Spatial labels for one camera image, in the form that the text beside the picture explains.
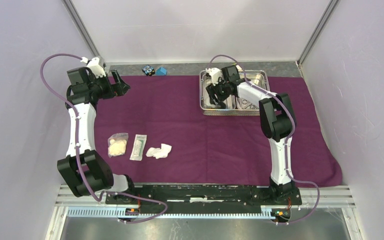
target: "gray floor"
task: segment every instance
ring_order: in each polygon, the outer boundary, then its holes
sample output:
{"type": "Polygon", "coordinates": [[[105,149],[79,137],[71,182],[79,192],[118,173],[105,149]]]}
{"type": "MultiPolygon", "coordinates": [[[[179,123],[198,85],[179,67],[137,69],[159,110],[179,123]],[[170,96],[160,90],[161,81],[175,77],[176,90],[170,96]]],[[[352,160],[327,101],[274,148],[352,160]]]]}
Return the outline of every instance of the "gray floor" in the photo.
{"type": "MultiPolygon", "coordinates": [[[[223,68],[231,62],[216,62],[211,65],[214,68],[223,68]]],[[[198,75],[207,67],[207,63],[175,63],[175,64],[149,64],[155,70],[159,67],[167,69],[168,75],[198,75]]],[[[145,64],[137,65],[112,65],[110,70],[117,70],[121,76],[140,76],[144,73],[145,64]]],[[[264,70],[269,77],[301,77],[297,65],[293,61],[254,61],[241,62],[240,66],[245,70],[264,70]]]]}
{"type": "MultiPolygon", "coordinates": [[[[306,210],[294,209],[292,219],[306,210]]],[[[61,240],[349,240],[340,208],[317,209],[308,219],[275,226],[260,219],[153,219],[123,224],[115,218],[68,217],[61,240]]]]}

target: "cable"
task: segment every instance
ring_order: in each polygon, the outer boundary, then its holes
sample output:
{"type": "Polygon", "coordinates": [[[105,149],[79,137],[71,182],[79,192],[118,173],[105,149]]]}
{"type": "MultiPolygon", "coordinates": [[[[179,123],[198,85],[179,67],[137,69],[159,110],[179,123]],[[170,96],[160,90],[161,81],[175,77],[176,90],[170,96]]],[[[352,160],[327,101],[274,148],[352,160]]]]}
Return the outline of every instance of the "cable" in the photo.
{"type": "MultiPolygon", "coordinates": [[[[236,65],[238,65],[239,67],[241,67],[241,66],[239,65],[238,61],[236,61],[233,57],[228,56],[228,55],[225,55],[225,54],[219,54],[219,55],[214,56],[214,57],[209,61],[209,63],[207,64],[207,68],[208,68],[208,69],[210,68],[210,65],[211,65],[211,63],[213,63],[214,59],[216,59],[216,58],[218,58],[218,57],[225,57],[225,58],[228,58],[228,59],[234,61],[234,62],[236,63],[236,65]]],[[[283,102],[282,102],[279,98],[277,98],[277,97],[276,97],[274,94],[272,94],[271,92],[269,92],[269,91],[267,91],[267,90],[265,90],[265,89],[263,89],[263,88],[261,88],[261,87],[255,85],[254,83],[252,83],[252,82],[247,78],[247,73],[245,72],[245,69],[244,69],[243,67],[241,67],[241,68],[242,68],[242,71],[243,71],[243,77],[244,77],[246,83],[247,83],[248,85],[250,85],[251,88],[254,88],[254,89],[256,89],[256,90],[258,90],[258,91],[260,91],[260,92],[266,94],[267,96],[272,97],[272,98],[273,98],[273,99],[274,99],[274,100],[275,100],[275,101],[282,107],[282,109],[285,111],[287,117],[289,118],[290,122],[292,123],[292,130],[290,131],[289,135],[288,135],[288,136],[286,137],[286,139],[285,139],[286,144],[285,144],[285,151],[284,151],[284,152],[285,152],[285,166],[286,166],[286,174],[287,174],[287,176],[288,176],[292,181],[294,181],[294,182],[296,182],[296,183],[300,183],[300,184],[311,184],[311,185],[313,185],[313,186],[317,189],[317,200],[315,201],[314,207],[311,209],[311,211],[310,211],[307,215],[303,216],[302,218],[299,218],[299,219],[297,219],[297,220],[294,220],[294,221],[289,222],[289,224],[297,223],[297,222],[302,221],[302,220],[308,218],[309,216],[311,216],[311,215],[314,213],[314,211],[316,210],[317,205],[319,204],[319,200],[320,200],[320,189],[319,189],[319,186],[318,186],[315,182],[312,182],[312,181],[301,181],[301,180],[296,180],[296,179],[295,179],[294,177],[292,177],[291,174],[289,173],[290,170],[289,170],[289,164],[288,164],[288,144],[287,144],[287,143],[288,143],[288,140],[292,137],[292,135],[293,135],[294,132],[295,132],[295,121],[294,121],[294,118],[292,117],[291,113],[288,111],[288,109],[286,108],[286,106],[283,104],[283,102]]]]}
{"type": "MultiPolygon", "coordinates": [[[[61,99],[62,101],[64,101],[67,105],[69,105],[73,111],[74,111],[74,115],[75,115],[75,129],[74,129],[74,142],[75,142],[75,159],[76,159],[76,163],[77,163],[77,168],[78,168],[78,172],[80,173],[80,176],[81,176],[81,179],[83,180],[83,183],[85,185],[85,187],[87,188],[87,191],[90,193],[90,195],[97,201],[97,202],[100,202],[102,201],[102,197],[104,195],[104,192],[105,191],[102,191],[99,195],[99,197],[95,194],[94,190],[91,188],[91,186],[89,185],[89,182],[88,182],[88,179],[86,178],[85,176],[85,172],[83,171],[83,168],[82,168],[82,163],[80,162],[80,153],[79,153],[79,147],[80,147],[80,144],[79,144],[79,112],[77,111],[77,109],[74,107],[74,105],[68,101],[66,98],[64,98],[63,96],[61,96],[60,94],[58,94],[55,90],[52,89],[51,86],[49,86],[49,84],[46,82],[45,80],[45,76],[44,76],[44,68],[45,68],[45,64],[55,58],[55,57],[59,57],[59,56],[66,56],[66,57],[72,57],[72,58],[75,58],[75,59],[79,59],[79,60],[82,60],[81,57],[79,56],[76,56],[76,55],[73,55],[73,54],[68,54],[68,53],[57,53],[57,54],[54,54],[54,55],[51,55],[49,57],[47,57],[43,62],[42,62],[42,65],[40,66],[40,78],[42,79],[42,82],[43,84],[46,86],[46,88],[52,93],[54,94],[55,96],[57,96],[59,99],[61,99]]],[[[121,194],[121,195],[125,195],[125,196],[128,196],[130,198],[134,198],[134,199],[138,199],[138,200],[142,200],[142,201],[148,201],[148,202],[152,202],[152,203],[157,203],[157,204],[163,204],[165,206],[164,210],[156,215],[153,215],[151,217],[148,217],[148,218],[145,218],[145,219],[142,219],[142,220],[138,220],[138,221],[131,221],[131,222],[125,222],[125,223],[129,223],[129,224],[138,224],[138,223],[143,223],[145,221],[148,221],[148,220],[151,220],[151,219],[154,219],[162,214],[164,214],[166,211],[167,211],[167,204],[165,202],[162,202],[162,201],[158,201],[158,200],[153,200],[153,199],[148,199],[148,198],[143,198],[143,197],[139,197],[139,196],[135,196],[135,195],[131,195],[131,194],[128,194],[128,193],[124,193],[124,192],[113,192],[113,194],[121,194]]]]}

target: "blue block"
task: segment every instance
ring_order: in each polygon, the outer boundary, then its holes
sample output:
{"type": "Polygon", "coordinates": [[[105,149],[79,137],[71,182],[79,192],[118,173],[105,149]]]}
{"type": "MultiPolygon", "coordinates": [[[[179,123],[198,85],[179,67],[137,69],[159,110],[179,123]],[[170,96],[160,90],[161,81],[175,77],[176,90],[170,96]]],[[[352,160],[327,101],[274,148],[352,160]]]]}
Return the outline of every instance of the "blue block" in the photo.
{"type": "Polygon", "coordinates": [[[167,75],[167,69],[165,69],[164,67],[160,67],[156,70],[155,75],[156,76],[165,76],[165,75],[167,75]]]}

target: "crumpled white cloth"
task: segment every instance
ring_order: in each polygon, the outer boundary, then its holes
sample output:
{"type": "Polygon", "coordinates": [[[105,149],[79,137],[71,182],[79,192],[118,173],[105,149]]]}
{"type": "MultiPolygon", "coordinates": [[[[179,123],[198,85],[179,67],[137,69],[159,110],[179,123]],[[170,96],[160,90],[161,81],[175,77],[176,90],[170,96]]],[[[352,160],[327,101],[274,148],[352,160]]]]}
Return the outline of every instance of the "crumpled white cloth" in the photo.
{"type": "Polygon", "coordinates": [[[161,143],[161,148],[150,147],[146,152],[146,156],[154,157],[156,159],[167,158],[171,150],[172,150],[172,146],[161,143]]]}

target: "metal frame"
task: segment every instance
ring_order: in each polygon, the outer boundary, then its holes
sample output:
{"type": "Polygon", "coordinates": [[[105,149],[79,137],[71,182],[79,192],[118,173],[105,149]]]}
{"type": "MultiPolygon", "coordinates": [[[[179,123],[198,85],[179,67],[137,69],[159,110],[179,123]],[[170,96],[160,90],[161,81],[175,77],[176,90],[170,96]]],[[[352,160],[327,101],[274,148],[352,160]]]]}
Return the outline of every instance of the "metal frame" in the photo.
{"type": "MultiPolygon", "coordinates": [[[[135,187],[141,187],[144,183],[137,183],[135,187]]],[[[147,183],[147,184],[179,184],[179,183],[147,183]]],[[[292,206],[293,208],[311,209],[316,202],[317,191],[314,188],[300,187],[302,205],[292,206]]],[[[59,240],[63,233],[64,224],[67,217],[108,217],[113,218],[114,214],[119,215],[126,207],[132,205],[106,205],[105,203],[96,202],[92,197],[75,197],[69,187],[65,184],[59,188],[58,197],[56,198],[51,222],[46,232],[46,240],[59,240]]],[[[262,212],[268,209],[283,208],[286,206],[261,206],[262,212]]],[[[361,228],[358,224],[356,205],[348,186],[333,186],[320,188],[320,201],[317,208],[332,209],[340,208],[345,218],[345,223],[351,240],[364,240],[361,228]]],[[[261,216],[249,216],[248,218],[264,218],[261,216]]],[[[199,215],[182,215],[182,214],[165,214],[160,218],[219,218],[218,216],[199,216],[199,215]]],[[[228,218],[247,218],[247,216],[228,216],[228,218]]]]}
{"type": "Polygon", "coordinates": [[[78,29],[78,32],[80,33],[81,37],[83,38],[89,50],[92,52],[94,56],[99,56],[100,54],[97,49],[97,46],[95,45],[94,41],[89,35],[89,32],[86,29],[82,19],[80,18],[80,15],[76,10],[76,7],[74,7],[73,2],[71,0],[61,0],[61,1],[64,4],[65,8],[67,9],[68,13],[70,14],[71,19],[73,20],[75,26],[78,29]]]}
{"type": "Polygon", "coordinates": [[[339,1],[340,0],[330,0],[329,4],[327,5],[326,9],[324,10],[323,15],[321,16],[320,20],[318,21],[318,24],[315,27],[310,39],[308,40],[307,45],[304,48],[304,51],[302,51],[301,56],[299,56],[298,60],[296,61],[298,68],[300,68],[299,66],[302,65],[303,62],[306,60],[307,56],[309,55],[311,49],[313,48],[314,44],[316,43],[317,39],[319,38],[320,33],[322,32],[323,28],[325,27],[326,23],[328,22],[329,18],[331,17],[332,12],[335,10],[339,1]]]}

